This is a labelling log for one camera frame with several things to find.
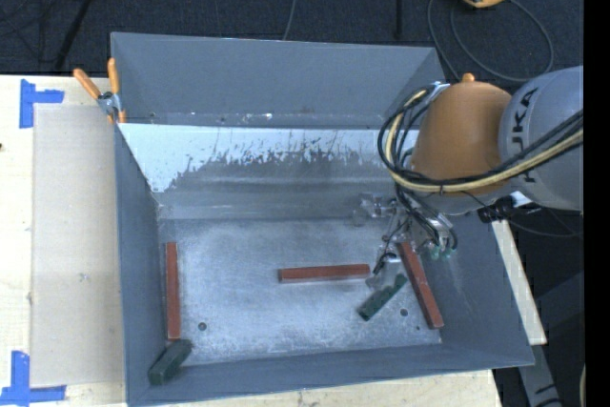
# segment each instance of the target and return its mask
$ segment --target red wooden block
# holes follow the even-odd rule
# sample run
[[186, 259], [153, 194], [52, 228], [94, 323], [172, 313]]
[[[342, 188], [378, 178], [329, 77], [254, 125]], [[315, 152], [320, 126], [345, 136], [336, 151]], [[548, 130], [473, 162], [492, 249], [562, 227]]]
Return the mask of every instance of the red wooden block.
[[370, 274], [371, 268], [367, 264], [283, 268], [279, 270], [279, 281], [286, 283], [319, 280], [346, 280], [349, 278], [366, 278]]
[[419, 262], [419, 257], [409, 243], [400, 243], [397, 247], [402, 264], [416, 293], [419, 307], [421, 307], [421, 311], [426, 317], [426, 322], [428, 322], [428, 327], [430, 329], [441, 328], [445, 323], [438, 309], [435, 296], [432, 294], [428, 284], [428, 278]]
[[168, 339], [180, 338], [180, 288], [178, 283], [178, 245], [165, 246], [166, 317]]

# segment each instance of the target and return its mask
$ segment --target wooden table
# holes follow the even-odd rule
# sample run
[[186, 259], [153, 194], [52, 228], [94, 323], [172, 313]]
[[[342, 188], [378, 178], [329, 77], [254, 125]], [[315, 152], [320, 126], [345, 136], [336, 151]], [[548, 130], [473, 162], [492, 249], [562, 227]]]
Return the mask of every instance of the wooden table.
[[[63, 91], [19, 128], [22, 78]], [[94, 79], [102, 92], [108, 79]], [[71, 77], [0, 75], [0, 387], [10, 353], [30, 355], [30, 386], [67, 385], [56, 405], [124, 404], [112, 128]], [[530, 342], [546, 342], [506, 222], [500, 251]], [[491, 371], [381, 381], [193, 405], [501, 405]]]

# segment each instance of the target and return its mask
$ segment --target yellow cable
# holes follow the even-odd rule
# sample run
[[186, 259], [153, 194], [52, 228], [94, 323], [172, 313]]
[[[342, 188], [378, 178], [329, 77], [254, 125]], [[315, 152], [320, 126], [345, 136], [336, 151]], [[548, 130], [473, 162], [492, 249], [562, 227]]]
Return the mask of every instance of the yellow cable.
[[[411, 104], [411, 102], [413, 100], [417, 99], [420, 96], [420, 94], [421, 94], [421, 92], [417, 93], [409, 101], [407, 101], [407, 103], [405, 104], [405, 107], [408, 106], [409, 104]], [[395, 117], [394, 123], [392, 124], [392, 127], [390, 128], [390, 132], [389, 132], [388, 137], [385, 142], [385, 156], [388, 159], [388, 161], [393, 162], [392, 142], [394, 140], [394, 133], [398, 127], [398, 124], [402, 120], [402, 117], [403, 117], [403, 113], [401, 113]], [[525, 161], [515, 165], [514, 167], [511, 167], [507, 170], [504, 170], [503, 172], [500, 172], [500, 173], [497, 173], [497, 174], [494, 174], [491, 176], [486, 176], [486, 177], [480, 178], [479, 180], [475, 180], [472, 182], [451, 184], [451, 185], [442, 185], [442, 186], [441, 185], [421, 184], [421, 183], [413, 183], [410, 180], [407, 180], [403, 176], [399, 175], [398, 173], [393, 172], [392, 170], [389, 170], [389, 172], [390, 172], [390, 176], [395, 180], [395, 182], [398, 185], [401, 185], [402, 187], [405, 187], [410, 190], [418, 191], [418, 192], [453, 193], [453, 192], [469, 191], [469, 190], [477, 189], [479, 187], [484, 187], [486, 185], [491, 185], [494, 183], [498, 183], [499, 181], [511, 178], [519, 173], [529, 170], [530, 168], [538, 165], [539, 163], [546, 161], [547, 159], [552, 158], [556, 154], [559, 154], [559, 153], [563, 152], [564, 150], [570, 148], [571, 146], [579, 143], [582, 140], [582, 131], [583, 130], [579, 130], [578, 132], [574, 133], [573, 135], [571, 135], [567, 139], [561, 141], [560, 143], [556, 144], [555, 146], [548, 148], [547, 150], [537, 154], [536, 156], [532, 156], [530, 159], [525, 160]]]

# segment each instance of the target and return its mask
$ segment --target gray bin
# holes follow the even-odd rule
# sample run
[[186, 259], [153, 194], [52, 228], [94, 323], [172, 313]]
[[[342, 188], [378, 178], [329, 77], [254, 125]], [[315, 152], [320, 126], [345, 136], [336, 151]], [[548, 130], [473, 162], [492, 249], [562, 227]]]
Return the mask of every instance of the gray bin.
[[[431, 48], [112, 34], [128, 122], [115, 129], [127, 401], [151, 405], [533, 363], [494, 233], [454, 217], [458, 250], [423, 265], [445, 326], [407, 283], [371, 320], [364, 280], [280, 284], [279, 268], [369, 263], [393, 194], [384, 120], [444, 76]], [[180, 373], [168, 342], [164, 244], [178, 243]]]

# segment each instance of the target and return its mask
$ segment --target black cable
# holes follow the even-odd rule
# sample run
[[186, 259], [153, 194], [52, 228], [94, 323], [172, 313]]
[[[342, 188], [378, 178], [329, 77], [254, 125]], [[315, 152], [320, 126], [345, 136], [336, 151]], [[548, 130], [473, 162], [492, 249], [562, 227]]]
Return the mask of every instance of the black cable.
[[449, 69], [451, 74], [456, 79], [455, 81], [459, 81], [458, 72], [454, 69], [453, 65], [450, 63], [449, 58], [445, 54], [445, 51], [442, 49], [440, 43], [438, 43], [437, 35], [435, 34], [435, 30], [434, 30], [434, 27], [432, 24], [432, 4], [433, 4], [433, 2], [434, 2], [434, 0], [428, 1], [428, 11], [427, 11], [427, 13], [428, 13], [428, 31], [430, 32], [430, 35], [432, 36], [432, 41], [434, 42], [435, 47], [437, 48], [438, 54], [440, 54], [440, 59], [445, 61], [447, 68]]
[[[550, 37], [548, 31], [540, 23], [538, 18], [532, 12], [530, 12], [528, 9], [526, 9], [520, 2], [518, 2], [517, 0], [506, 0], [506, 1], [514, 4], [518, 9], [520, 9], [527, 16], [529, 16], [532, 19], [532, 21], [534, 21], [534, 23], [536, 24], [536, 26], [538, 27], [538, 29], [540, 30], [540, 32], [544, 36], [544, 39], [546, 40], [547, 45], [549, 47], [549, 61], [547, 63], [547, 66], [544, 68], [544, 70], [540, 74], [544, 74], [544, 73], [549, 72], [551, 70], [551, 67], [553, 66], [553, 62], [554, 62], [554, 59], [555, 59], [555, 49], [553, 48], [553, 42], [551, 41], [551, 37]], [[427, 14], [428, 14], [428, 30], [430, 32], [430, 35], [432, 36], [432, 40], [433, 40], [433, 42], [435, 44], [435, 47], [437, 48], [438, 53], [440, 54], [441, 59], [444, 60], [445, 64], [447, 65], [447, 68], [449, 69], [451, 74], [455, 77], [456, 81], [458, 81], [460, 79], [460, 77], [458, 75], [458, 72], [454, 69], [453, 65], [449, 61], [449, 58], [445, 54], [445, 52], [442, 49], [442, 46], [440, 45], [440, 43], [438, 43], [438, 39], [437, 39], [437, 36], [435, 34], [435, 30], [434, 30], [434, 26], [433, 26], [433, 22], [432, 22], [432, 5], [433, 5], [433, 2], [434, 2], [434, 0], [430, 0], [428, 2], [428, 10], [427, 10]], [[460, 4], [460, 0], [456, 0], [456, 3], [451, 7], [451, 9], [449, 11], [449, 18], [450, 18], [452, 33], [453, 33], [454, 37], [456, 38], [456, 41], [459, 44], [459, 46], [464, 50], [464, 52], [468, 55], [468, 57], [472, 61], [474, 61], [479, 67], [483, 68], [484, 70], [488, 71], [489, 73], [491, 73], [491, 74], [493, 74], [493, 75], [495, 75], [495, 76], [497, 76], [499, 78], [502, 78], [504, 80], [508, 80], [508, 81], [511, 81], [511, 82], [519, 82], [519, 83], [524, 83], [524, 82], [527, 82], [527, 81], [531, 80], [532, 77], [520, 78], [520, 77], [510, 76], [510, 75], [507, 75], [505, 73], [500, 73], [499, 71], [495, 71], [492, 68], [490, 68], [489, 66], [484, 65], [483, 63], [481, 63], [472, 54], [472, 52], [470, 50], [468, 50], [468, 48], [466, 47], [466, 45], [464, 44], [464, 42], [461, 40], [461, 38], [458, 35], [458, 30], [456, 28], [456, 23], [455, 23], [455, 12], [456, 12], [456, 8], [457, 8], [457, 6], [459, 4]]]
[[[394, 162], [390, 162], [388, 161], [386, 155], [385, 155], [385, 150], [383, 147], [383, 136], [385, 134], [385, 132], [387, 131], [388, 127], [392, 124], [392, 122], [395, 120], [396, 117], [398, 117], [399, 115], [403, 114], [404, 117], [404, 113], [406, 112], [406, 110], [409, 108], [402, 108], [402, 110], [397, 111], [393, 116], [391, 116], [390, 118], [388, 118], [388, 120], [386, 120], [386, 122], [383, 124], [383, 126], [381, 127], [381, 130], [379, 131], [378, 137], [377, 137], [377, 151], [383, 161], [383, 163], [394, 173], [399, 174], [401, 176], [413, 179], [414, 181], [416, 181], [417, 183], [426, 183], [426, 184], [431, 184], [431, 185], [440, 185], [440, 186], [444, 186], [444, 185], [453, 185], [453, 184], [461, 184], [461, 183], [468, 183], [468, 182], [472, 182], [472, 181], [477, 181], [480, 180], [481, 178], [485, 178], [488, 176], [493, 176], [495, 174], [498, 174], [500, 172], [503, 172], [507, 169], [509, 169], [512, 165], [514, 165], [515, 163], [517, 163], [519, 160], [525, 158], [526, 156], [528, 156], [529, 154], [531, 154], [533, 151], [535, 151], [537, 148], [539, 148], [540, 146], [542, 146], [543, 144], [548, 143], [549, 141], [551, 141], [557, 134], [559, 134], [561, 131], [565, 130], [565, 133], [562, 135], [561, 138], [559, 138], [556, 141], [556, 144], [565, 140], [567, 137], [570, 137], [573, 133], [575, 133], [582, 125], [582, 118], [583, 118], [583, 110], [580, 110], [578, 112], [576, 112], [575, 114], [571, 115], [570, 117], [568, 117], [565, 121], [563, 121], [562, 123], [558, 124], [555, 128], [553, 128], [552, 130], [550, 130], [549, 132], [547, 132], [546, 134], [544, 134], [542, 137], [540, 137], [537, 141], [535, 141], [534, 143], [532, 143], [531, 145], [529, 145], [527, 148], [525, 148], [524, 150], [522, 150], [521, 152], [515, 154], [514, 156], [512, 156], [511, 158], [507, 159], [506, 161], [502, 162], [501, 164], [499, 164], [498, 166], [496, 166], [494, 169], [486, 172], [486, 173], [481, 173], [478, 175], [471, 175], [471, 176], [464, 176], [461, 178], [449, 178], [449, 179], [443, 179], [443, 180], [436, 180], [434, 178], [429, 178], [421, 173], [417, 173], [417, 172], [413, 172], [411, 170], [402, 168], [402, 167], [397, 167], [396, 164]], [[414, 117], [414, 120], [417, 119], [417, 117], [419, 116], [419, 112], [417, 113], [417, 116]], [[411, 125], [407, 125], [406, 127], [402, 128], [403, 131], [408, 132], [411, 129]], [[567, 151], [571, 151], [573, 149], [575, 149], [580, 143], [577, 143], [569, 148], [566, 148], [563, 152], [561, 152], [560, 154], [563, 154]], [[518, 173], [518, 174], [522, 174], [522, 173], [526, 173], [528, 171], [531, 171], [533, 168], [536, 168], [542, 164], [547, 163], [548, 161], [555, 159], [555, 157], [559, 156], [558, 154], [553, 156], [552, 158], [549, 158], [545, 161], [541, 161], [540, 163], [538, 163], [536, 166], [531, 167], [527, 170], [523, 170], [522, 172]], [[396, 151], [393, 150], [393, 161], [395, 162], [402, 162], [404, 160], [403, 157], [400, 156], [399, 153], [396, 153]]]
[[469, 197], [473, 198], [482, 208], [487, 209], [488, 211], [491, 211], [498, 218], [498, 220], [506, 219], [506, 220], [508, 220], [508, 222], [511, 226], [515, 226], [517, 229], [521, 229], [522, 231], [525, 231], [527, 233], [542, 235], [542, 236], [546, 236], [546, 237], [559, 237], [559, 238], [582, 236], [582, 231], [573, 232], [570, 234], [553, 234], [553, 233], [546, 233], [544, 231], [537, 231], [535, 229], [528, 228], [526, 226], [516, 223], [512, 219], [509, 219], [506, 215], [501, 214], [497, 209], [485, 204], [480, 199], [478, 199], [474, 195], [472, 195], [470, 192], [466, 192], [466, 191], [461, 191], [461, 192], [465, 193]]
[[[506, 0], [506, 1], [514, 4], [519, 9], [521, 9], [525, 14], [527, 14], [530, 17], [530, 19], [532, 19], [534, 21], [534, 23], [536, 24], [536, 26], [538, 27], [538, 29], [540, 30], [540, 32], [544, 36], [544, 39], [546, 39], [546, 42], [547, 42], [548, 47], [549, 47], [549, 61], [548, 61], [547, 65], [546, 65], [546, 67], [544, 68], [544, 70], [539, 74], [539, 76], [541, 74], [549, 72], [551, 70], [551, 67], [553, 66], [553, 61], [554, 61], [554, 58], [555, 58], [555, 50], [553, 48], [553, 42], [551, 41], [551, 37], [549, 36], [549, 33], [544, 28], [544, 26], [540, 23], [540, 21], [536, 18], [536, 16], [532, 12], [530, 12], [528, 9], [526, 9], [521, 3], [517, 2], [516, 0]], [[493, 75], [495, 75], [495, 76], [497, 76], [499, 78], [503, 78], [504, 80], [508, 80], [508, 81], [511, 81], [511, 82], [524, 83], [524, 82], [528, 82], [529, 80], [532, 79], [532, 77], [520, 78], [520, 77], [510, 76], [510, 75], [507, 75], [505, 73], [500, 73], [499, 71], [494, 71], [489, 66], [484, 65], [483, 63], [481, 63], [472, 54], [472, 52], [469, 51], [468, 48], [466, 48], [466, 45], [464, 45], [463, 41], [459, 37], [458, 30], [456, 29], [455, 12], [456, 12], [456, 6], [453, 6], [453, 8], [451, 9], [450, 14], [449, 14], [449, 19], [451, 21], [451, 28], [452, 28], [452, 31], [453, 31], [454, 37], [456, 38], [457, 43], [464, 50], [464, 52], [468, 55], [468, 57], [471, 60], [473, 60], [477, 65], [479, 65], [484, 70], [490, 72], [491, 74], [493, 74]]]

